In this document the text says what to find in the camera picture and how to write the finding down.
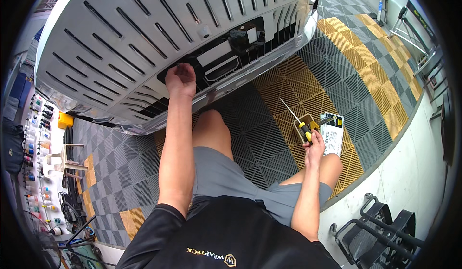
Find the black wheel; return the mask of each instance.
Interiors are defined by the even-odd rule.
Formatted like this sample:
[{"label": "black wheel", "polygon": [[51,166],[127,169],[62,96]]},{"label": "black wheel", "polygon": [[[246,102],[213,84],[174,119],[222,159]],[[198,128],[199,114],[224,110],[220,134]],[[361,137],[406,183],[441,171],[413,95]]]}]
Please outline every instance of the black wheel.
[{"label": "black wheel", "polygon": [[332,236],[335,236],[335,234],[337,234],[337,224],[336,223],[332,223],[330,225],[329,232]]},{"label": "black wheel", "polygon": [[101,254],[101,250],[98,247],[93,247],[93,253],[95,253],[96,255],[99,255]]}]

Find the yellow container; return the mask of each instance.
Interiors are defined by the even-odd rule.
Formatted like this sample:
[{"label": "yellow container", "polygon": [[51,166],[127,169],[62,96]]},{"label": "yellow container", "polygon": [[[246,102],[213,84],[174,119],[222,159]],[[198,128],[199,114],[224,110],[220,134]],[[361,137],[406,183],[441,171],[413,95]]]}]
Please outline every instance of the yellow container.
[{"label": "yellow container", "polygon": [[[309,125],[309,123],[311,121],[314,121],[313,116],[311,116],[311,114],[303,115],[299,119],[300,119],[300,121],[305,122],[305,125],[307,125],[307,126]],[[300,139],[300,143],[304,144],[305,141],[304,141],[304,138],[303,138],[303,133],[298,128],[298,121],[294,120],[292,124],[293,124],[294,132],[298,135],[298,138]]]},{"label": "yellow container", "polygon": [[72,125],[74,125],[74,117],[63,112],[59,112],[58,128],[65,129],[68,126],[72,127]]}]

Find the metal frame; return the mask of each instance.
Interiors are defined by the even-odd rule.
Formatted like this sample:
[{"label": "metal frame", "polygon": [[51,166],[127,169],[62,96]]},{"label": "metal frame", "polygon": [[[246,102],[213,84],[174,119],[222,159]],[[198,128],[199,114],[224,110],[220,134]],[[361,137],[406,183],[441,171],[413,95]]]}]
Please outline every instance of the metal frame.
[{"label": "metal frame", "polygon": [[[373,196],[371,193],[367,193],[365,196],[368,200],[361,207],[360,214],[362,216],[361,220],[352,219],[347,222],[340,230],[336,231],[337,225],[334,223],[330,227],[330,232],[335,238],[335,242],[339,246],[342,253],[345,255],[348,262],[353,265],[355,264],[359,269],[365,266],[371,266],[381,254],[385,251],[387,247],[390,247],[396,254],[400,255],[402,259],[413,261],[415,258],[415,251],[417,247],[422,247],[424,241],[417,239],[411,235],[415,233],[415,214],[406,210],[401,210],[400,214],[396,219],[391,223],[390,210],[388,209],[387,204],[378,202],[378,198]],[[375,203],[373,206],[365,213],[364,209],[374,200]],[[384,220],[390,222],[387,224],[375,218],[375,215],[379,212],[383,212]],[[378,233],[374,228],[367,225],[367,221],[371,221],[380,228],[383,233]],[[342,238],[342,242],[339,239],[339,235],[346,230],[351,224],[355,224]],[[403,232],[403,227],[410,224],[409,231],[410,233]],[[366,230],[373,237],[377,239],[373,247],[367,252],[363,253],[360,258],[357,260],[354,259],[353,255],[349,252],[348,247],[344,246],[344,242],[347,239],[353,240],[360,231]],[[401,247],[396,243],[396,238],[401,238],[407,244],[412,246],[411,251]]]}]

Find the man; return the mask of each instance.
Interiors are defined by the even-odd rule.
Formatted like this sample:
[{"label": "man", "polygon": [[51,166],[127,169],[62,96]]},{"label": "man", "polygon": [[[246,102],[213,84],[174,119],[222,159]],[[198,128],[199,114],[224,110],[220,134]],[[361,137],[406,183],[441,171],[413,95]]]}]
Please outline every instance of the man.
[{"label": "man", "polygon": [[342,171],[337,155],[322,156],[322,136],[303,145],[302,171],[259,189],[233,161],[217,111],[201,114],[192,130],[193,67],[171,68],[165,82],[159,201],[117,268],[339,268],[317,237],[319,207]]}]

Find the white wall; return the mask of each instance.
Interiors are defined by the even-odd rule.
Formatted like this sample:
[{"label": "white wall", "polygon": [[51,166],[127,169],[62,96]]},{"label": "white wall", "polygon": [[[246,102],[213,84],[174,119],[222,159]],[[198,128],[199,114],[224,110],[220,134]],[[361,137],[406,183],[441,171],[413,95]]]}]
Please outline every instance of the white wall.
[{"label": "white wall", "polygon": [[18,44],[15,47],[14,54],[18,54],[29,49],[34,35],[40,30],[41,27],[47,22],[48,16],[51,11],[37,12],[31,16],[27,21],[24,31],[22,32]]}]

